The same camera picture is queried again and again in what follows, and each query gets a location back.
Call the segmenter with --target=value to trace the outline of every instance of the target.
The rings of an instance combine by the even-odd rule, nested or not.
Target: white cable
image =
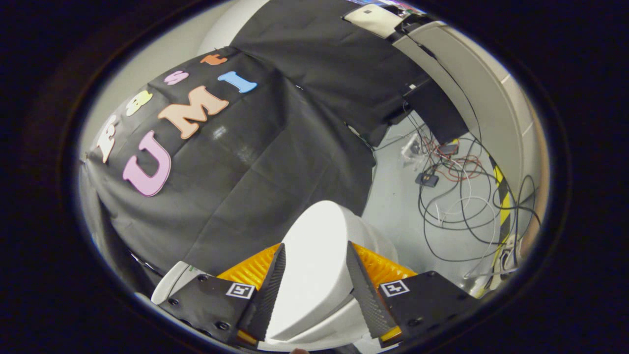
[[[447,156],[443,156],[443,155],[439,155],[439,154],[437,154],[437,155],[438,155],[438,156],[445,157],[446,159],[448,159],[448,160],[452,161],[453,163],[457,164],[457,166],[458,166],[458,167],[460,167],[460,168],[463,170],[463,172],[465,173],[465,177],[466,177],[466,180],[467,180],[467,184],[468,184],[468,186],[469,186],[469,188],[470,188],[470,194],[469,194],[469,196],[467,197],[467,203],[463,206],[463,209],[462,209],[460,212],[456,212],[456,213],[444,212],[444,213],[443,213],[443,214],[445,214],[445,215],[458,215],[458,214],[461,214],[461,213],[463,212],[463,210],[465,210],[465,208],[467,208],[468,204],[470,203],[470,199],[472,198],[472,183],[470,182],[470,176],[467,174],[467,171],[463,168],[463,166],[461,166],[461,165],[460,165],[457,161],[454,161],[453,159],[450,159],[450,158],[449,158],[449,157],[447,157]]]
[[[489,249],[491,249],[491,246],[494,244],[494,240],[496,238],[496,218],[498,218],[498,215],[494,212],[494,207],[485,199],[481,198],[481,197],[476,197],[476,196],[470,196],[467,198],[461,198],[459,200],[457,200],[455,203],[461,202],[463,199],[480,199],[483,202],[485,202],[485,204],[487,204],[487,206],[491,209],[491,213],[494,216],[493,218],[493,224],[494,224],[494,232],[493,235],[491,236],[491,241],[489,242],[489,244],[487,245],[487,249],[485,249],[485,252],[483,253],[482,257],[480,258],[480,260],[478,261],[478,263],[476,264],[476,266],[474,266],[470,271],[468,271],[464,276],[463,279],[467,279],[469,278],[470,274],[472,274],[472,272],[474,270],[476,270],[476,268],[478,268],[479,265],[481,265],[482,261],[485,259],[485,257],[487,256]]]
[[[437,210],[437,222],[441,223],[441,218],[439,217],[439,206],[435,203],[435,209]]]
[[[485,274],[478,274],[478,275],[467,276],[467,278],[480,278],[480,277],[486,277],[486,276],[489,276],[489,275],[509,274],[509,273],[513,273],[516,270],[518,270],[518,269],[517,268],[512,268],[512,269],[507,269],[507,270],[503,270],[503,271],[495,271],[494,273],[485,273]]]

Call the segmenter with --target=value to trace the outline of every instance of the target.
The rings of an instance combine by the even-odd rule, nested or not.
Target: white panel
[[[506,80],[503,81],[503,87],[513,105],[518,125],[520,126],[520,132],[524,134],[524,131],[533,123],[533,117],[531,116],[531,111],[528,109],[524,94],[513,76],[508,76]]]
[[[500,166],[513,192],[518,193],[522,172],[521,131],[500,80],[476,53],[441,27],[413,32],[411,36],[436,55],[463,89],[480,123],[482,143]]]
[[[480,45],[476,44],[473,40],[471,40],[468,36],[463,33],[455,30],[452,27],[444,26],[443,30],[448,32],[451,36],[459,39],[461,44],[465,45],[472,52],[476,53],[482,61],[487,64],[488,68],[494,73],[494,75],[498,78],[498,80],[502,81],[504,78],[509,75],[507,69],[502,66],[491,54],[487,53]]]
[[[417,44],[408,37],[399,39],[393,43],[393,46],[415,61],[417,65],[419,65],[428,75],[430,75],[430,77],[432,77],[433,80],[435,80],[441,89],[448,95],[454,104],[454,107],[456,107],[459,111],[461,117],[463,117],[463,121],[467,124],[467,128],[469,128],[472,133],[476,132],[476,119],[474,118],[474,113],[472,112],[472,108],[470,107],[467,98],[465,98],[465,94],[457,86],[454,80],[452,80],[448,73],[443,70],[441,65],[439,65],[435,59],[431,58],[423,50],[418,49]]]
[[[530,174],[531,177],[533,177],[535,187],[540,186],[540,170],[542,168],[540,159],[542,152],[540,151],[540,144],[537,139],[538,137],[536,136],[535,127],[533,127],[533,122],[531,122],[530,128],[522,136],[524,151],[522,178],[524,178],[527,174]],[[516,191],[517,187],[519,186],[511,187],[513,189],[513,193],[515,193],[515,198],[518,198]],[[527,181],[522,187],[522,199],[528,197],[532,191],[533,189],[531,183]]]

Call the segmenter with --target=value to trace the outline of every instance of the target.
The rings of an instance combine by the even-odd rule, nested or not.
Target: yellow soft pad
[[[224,271],[217,278],[229,280],[235,283],[253,285],[257,290],[260,290],[264,278],[267,276],[273,256],[279,243],[275,246],[271,246],[261,252],[254,254],[253,256],[245,259],[239,264]]]
[[[414,271],[390,261],[359,244],[352,244],[362,264],[365,266],[365,270],[367,270],[369,279],[376,288],[382,283],[395,282],[396,280],[417,275]]]

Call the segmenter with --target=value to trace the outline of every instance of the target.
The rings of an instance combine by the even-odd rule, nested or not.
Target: power adapter
[[[439,151],[446,156],[452,156],[459,153],[459,146],[457,144],[440,146]]]
[[[436,186],[437,182],[439,182],[438,176],[426,174],[423,172],[418,174],[417,178],[415,178],[415,183],[417,183],[418,185],[424,185],[428,187]]]

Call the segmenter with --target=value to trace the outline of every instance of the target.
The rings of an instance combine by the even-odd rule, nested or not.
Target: pink letter
[[[172,74],[166,76],[166,78],[164,79],[164,82],[168,85],[174,85],[174,84],[179,83],[179,81],[187,78],[188,75],[189,74],[185,71],[177,70],[173,72]]]
[[[156,140],[153,138],[155,132],[151,130],[140,141],[138,146],[140,150],[148,151],[159,163],[157,166],[157,172],[152,177],[149,177],[142,168],[138,166],[138,158],[133,155],[126,162],[125,170],[122,172],[122,178],[125,181],[131,182],[131,184],[140,193],[147,197],[152,197],[159,192],[166,179],[170,174],[170,155]]]

